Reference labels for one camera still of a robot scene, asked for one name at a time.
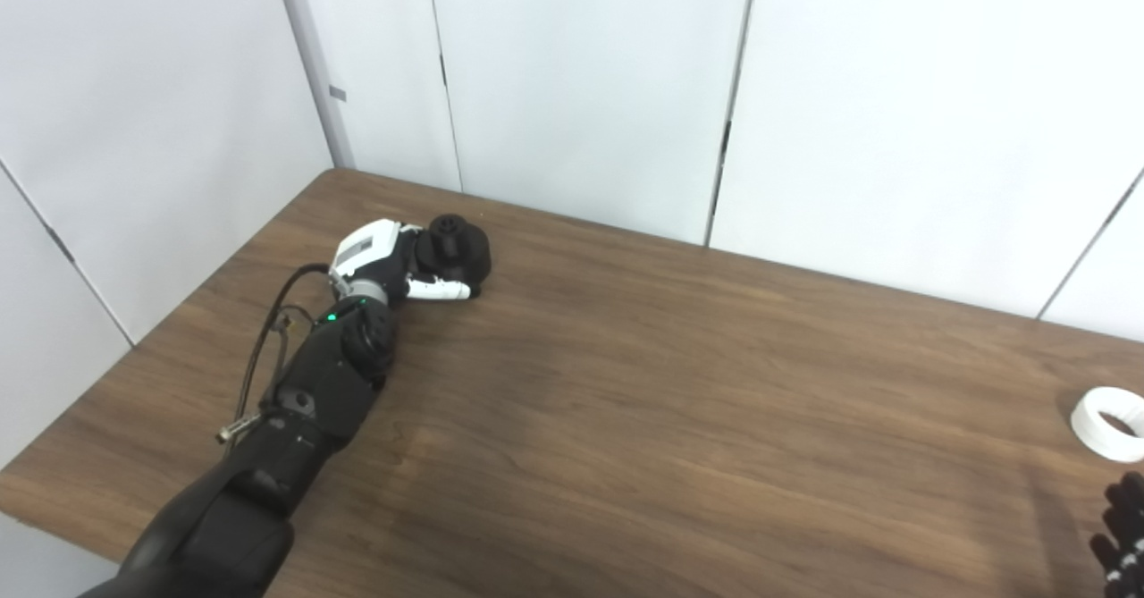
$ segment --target cable connector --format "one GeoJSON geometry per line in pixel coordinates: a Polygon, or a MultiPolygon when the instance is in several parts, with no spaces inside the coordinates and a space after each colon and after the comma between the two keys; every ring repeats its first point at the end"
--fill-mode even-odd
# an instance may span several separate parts
{"type": "Polygon", "coordinates": [[[219,444],[228,444],[230,440],[237,438],[237,436],[240,436],[251,430],[251,428],[254,428],[254,425],[261,422],[261,420],[262,412],[255,412],[254,415],[246,415],[246,417],[237,420],[237,422],[232,424],[219,428],[217,433],[215,433],[215,440],[219,444]]]}

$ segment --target black robotic arm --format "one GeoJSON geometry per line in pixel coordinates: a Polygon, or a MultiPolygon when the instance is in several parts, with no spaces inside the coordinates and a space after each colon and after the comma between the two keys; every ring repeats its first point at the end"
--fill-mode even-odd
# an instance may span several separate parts
{"type": "MultiPolygon", "coordinates": [[[[297,277],[326,269],[300,269],[268,320],[278,318],[297,277]]],[[[392,305],[477,296],[490,271],[487,237],[458,215],[438,216],[428,231],[379,220],[348,236],[328,268],[337,301],[270,383],[257,413],[221,431],[228,456],[156,513],[114,579],[80,598],[262,596],[293,545],[291,516],[384,388],[392,305]]]]}

